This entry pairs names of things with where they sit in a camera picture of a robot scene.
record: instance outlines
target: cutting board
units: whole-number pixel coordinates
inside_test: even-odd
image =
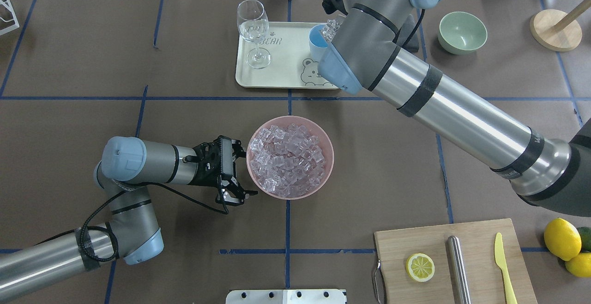
[[[503,278],[495,264],[497,232],[503,235],[505,257],[517,302],[536,304],[511,219],[376,232],[376,248],[378,259],[382,261],[388,302],[454,304],[446,241],[455,235],[460,239],[471,302],[503,304]],[[429,281],[416,282],[407,275],[406,260],[413,253],[424,253],[433,259],[435,274]]]

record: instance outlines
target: wine glass base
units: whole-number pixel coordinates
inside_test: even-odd
[[[252,49],[247,54],[247,64],[255,70],[260,70],[269,66],[271,63],[271,54],[265,48]]]

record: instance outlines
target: yellow utensil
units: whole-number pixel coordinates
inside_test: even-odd
[[[503,272],[503,283],[505,285],[505,301],[507,304],[517,304],[515,292],[511,285],[509,278],[509,270],[507,269],[507,261],[505,260],[505,250],[503,249],[503,236],[500,232],[496,233],[495,237],[495,262]]]

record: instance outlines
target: dark green fruit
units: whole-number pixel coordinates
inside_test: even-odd
[[[581,235],[582,249],[591,252],[591,228],[588,226],[581,226],[577,228],[579,235]]]

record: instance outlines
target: brown table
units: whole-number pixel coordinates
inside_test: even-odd
[[[15,303],[223,303],[230,289],[336,287],[349,303],[368,304],[374,231],[499,218],[513,219],[540,303],[588,301],[591,280],[566,272],[541,239],[555,217],[576,226],[588,218],[526,205],[485,165],[368,91],[240,87],[242,0],[11,1],[21,28],[0,37],[0,254],[79,227],[104,202],[91,173],[111,136],[246,143],[261,123],[291,113],[321,125],[336,154],[313,196],[286,203],[261,194],[228,216],[151,189],[162,254]],[[270,20],[327,19],[321,0],[261,1]],[[591,117],[591,15],[579,18],[582,44],[560,55],[534,41],[528,22],[544,6],[568,12],[581,1],[443,0],[427,12],[416,55],[546,137],[570,140],[578,115]],[[437,24],[451,11],[483,20],[485,47],[467,56],[441,49]],[[255,188],[243,161],[239,180]],[[213,201],[210,188],[181,189]]]

